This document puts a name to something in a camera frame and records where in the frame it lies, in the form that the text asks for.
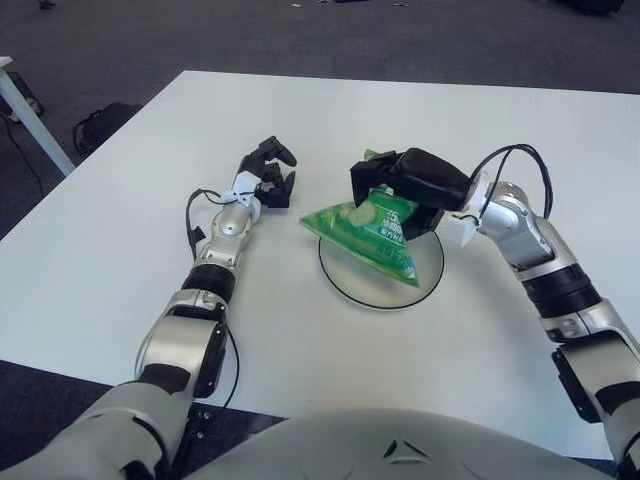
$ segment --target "silver robot arm segment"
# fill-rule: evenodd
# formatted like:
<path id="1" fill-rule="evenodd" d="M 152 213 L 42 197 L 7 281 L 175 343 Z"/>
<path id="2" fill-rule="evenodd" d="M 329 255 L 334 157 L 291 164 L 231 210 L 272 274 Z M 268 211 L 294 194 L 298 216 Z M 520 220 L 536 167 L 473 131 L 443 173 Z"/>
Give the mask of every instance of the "silver robot arm segment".
<path id="1" fill-rule="evenodd" d="M 621 473 L 635 478 L 640 470 L 638 342 L 551 223 L 533 213 L 522 189 L 500 182 L 478 231 L 495 242 L 538 309 L 547 336 L 561 344 L 552 357 L 578 413 L 603 423 Z"/>
<path id="2" fill-rule="evenodd" d="M 187 279 L 144 339 L 135 380 L 109 390 L 44 450 L 2 472 L 9 479 L 164 479 L 178 451 L 194 398 L 216 389 L 228 335 L 226 311 L 241 254 L 261 205 L 289 206 L 296 160 L 275 137 L 247 155 L 211 237 Z M 272 186 L 260 190 L 263 183 Z"/>

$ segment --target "round plate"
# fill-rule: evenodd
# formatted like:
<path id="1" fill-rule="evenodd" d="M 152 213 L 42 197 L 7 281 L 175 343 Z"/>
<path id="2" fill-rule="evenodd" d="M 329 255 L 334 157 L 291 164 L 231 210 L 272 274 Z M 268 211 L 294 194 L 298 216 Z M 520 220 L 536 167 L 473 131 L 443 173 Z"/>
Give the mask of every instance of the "round plate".
<path id="1" fill-rule="evenodd" d="M 435 232 L 407 242 L 419 287 L 395 280 L 328 240 L 320 239 L 322 270 L 347 298 L 367 307 L 397 310 L 424 300 L 436 288 L 444 271 L 444 252 Z"/>

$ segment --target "white table leg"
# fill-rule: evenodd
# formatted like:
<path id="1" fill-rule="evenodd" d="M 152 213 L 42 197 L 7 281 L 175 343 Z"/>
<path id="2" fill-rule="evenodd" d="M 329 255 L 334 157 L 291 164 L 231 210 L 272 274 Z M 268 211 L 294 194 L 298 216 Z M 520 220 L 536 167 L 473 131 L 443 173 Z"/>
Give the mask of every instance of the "white table leg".
<path id="1" fill-rule="evenodd" d="M 31 132 L 33 138 L 42 149 L 51 157 L 53 163 L 65 175 L 69 175 L 76 167 L 71 163 L 64 150 L 58 145 L 55 138 L 49 133 L 47 127 L 33 112 L 27 101 L 20 94 L 16 86 L 4 69 L 0 68 L 0 95 L 6 100 L 13 111 L 18 115 L 25 127 Z"/>

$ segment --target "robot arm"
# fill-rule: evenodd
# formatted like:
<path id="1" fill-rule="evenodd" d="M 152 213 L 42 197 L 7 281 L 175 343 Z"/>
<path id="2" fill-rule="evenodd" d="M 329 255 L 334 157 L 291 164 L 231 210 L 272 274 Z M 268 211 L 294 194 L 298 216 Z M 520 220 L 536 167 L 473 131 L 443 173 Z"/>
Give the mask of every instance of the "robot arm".
<path id="1" fill-rule="evenodd" d="M 634 477 L 640 470 L 636 339 L 551 223 L 531 211 L 520 188 L 496 186 L 478 231 L 495 242 L 537 308 L 547 336 L 561 344 L 552 358 L 578 414 L 602 422 L 621 471 Z"/>
<path id="2" fill-rule="evenodd" d="M 140 347 L 135 380 L 109 390 L 44 450 L 2 472 L 3 479 L 168 478 L 194 398 L 216 389 L 226 311 L 261 205 L 289 205 L 294 175 L 283 179 L 277 163 L 267 163 L 274 159 L 296 165 L 275 137 L 243 159 L 233 188 L 221 196 L 210 241 Z"/>
<path id="3" fill-rule="evenodd" d="M 531 210 L 522 189 L 507 182 L 494 186 L 486 173 L 471 181 L 444 160 L 415 148 L 359 162 L 351 176 L 356 204 L 381 183 L 420 204 L 403 225 L 407 239 L 443 222 L 450 242 L 464 245 L 476 231 L 493 240 L 537 308 L 547 336 L 561 344 L 552 358 L 578 414 L 588 422 L 602 422 L 620 471 L 636 478 L 640 347 L 555 228 Z"/>

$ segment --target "white bracket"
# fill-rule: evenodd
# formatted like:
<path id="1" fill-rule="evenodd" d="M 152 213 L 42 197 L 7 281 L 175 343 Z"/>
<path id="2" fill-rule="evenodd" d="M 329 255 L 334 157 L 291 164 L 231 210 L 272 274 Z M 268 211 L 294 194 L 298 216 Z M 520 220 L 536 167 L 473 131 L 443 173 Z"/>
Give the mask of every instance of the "white bracket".
<path id="1" fill-rule="evenodd" d="M 459 212 L 450 212 L 442 222 L 441 236 L 445 241 L 464 247 L 482 224 L 480 210 L 487 201 L 491 180 L 489 174 L 481 171 L 474 180 L 464 207 Z"/>

